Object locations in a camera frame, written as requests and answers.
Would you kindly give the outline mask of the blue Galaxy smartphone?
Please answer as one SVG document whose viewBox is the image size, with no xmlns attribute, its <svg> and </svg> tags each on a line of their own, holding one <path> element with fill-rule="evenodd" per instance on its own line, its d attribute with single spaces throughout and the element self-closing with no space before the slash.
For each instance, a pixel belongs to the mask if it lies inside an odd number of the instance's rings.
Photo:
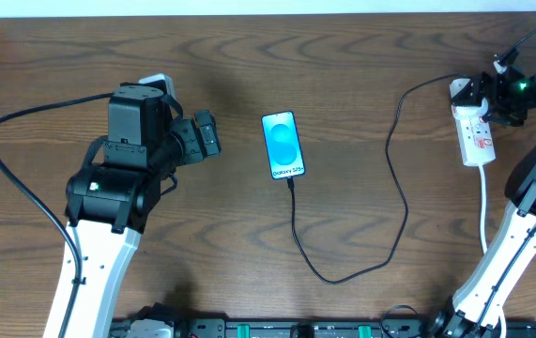
<svg viewBox="0 0 536 338">
<path fill-rule="evenodd" d="M 279 180 L 303 176 L 306 167 L 294 113 L 263 115 L 261 123 L 271 177 Z"/>
</svg>

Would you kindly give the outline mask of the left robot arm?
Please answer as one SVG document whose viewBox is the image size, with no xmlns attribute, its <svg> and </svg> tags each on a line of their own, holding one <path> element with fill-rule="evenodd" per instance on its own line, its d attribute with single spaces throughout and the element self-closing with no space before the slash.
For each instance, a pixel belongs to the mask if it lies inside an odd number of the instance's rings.
<svg viewBox="0 0 536 338">
<path fill-rule="evenodd" d="M 105 337 L 150 211 L 178 166 L 221 152 L 209 111 L 192 119 L 166 85 L 123 84 L 111 96 L 108 134 L 91 144 L 67 188 L 67 232 L 47 337 Z"/>
</svg>

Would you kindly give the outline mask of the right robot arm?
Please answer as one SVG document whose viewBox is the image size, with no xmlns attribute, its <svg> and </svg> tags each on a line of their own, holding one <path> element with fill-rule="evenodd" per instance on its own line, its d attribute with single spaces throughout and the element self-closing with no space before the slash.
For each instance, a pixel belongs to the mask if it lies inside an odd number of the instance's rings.
<svg viewBox="0 0 536 338">
<path fill-rule="evenodd" d="M 515 65 L 517 48 L 497 56 L 495 75 L 459 78 L 450 85 L 452 115 L 464 163 L 476 150 L 491 151 L 490 123 L 521 127 L 536 108 L 536 74 Z M 425 332 L 427 337 L 491 337 L 503 304 L 536 254 L 536 145 L 505 186 L 508 205 L 495 238 L 469 279 L 451 296 Z"/>
</svg>

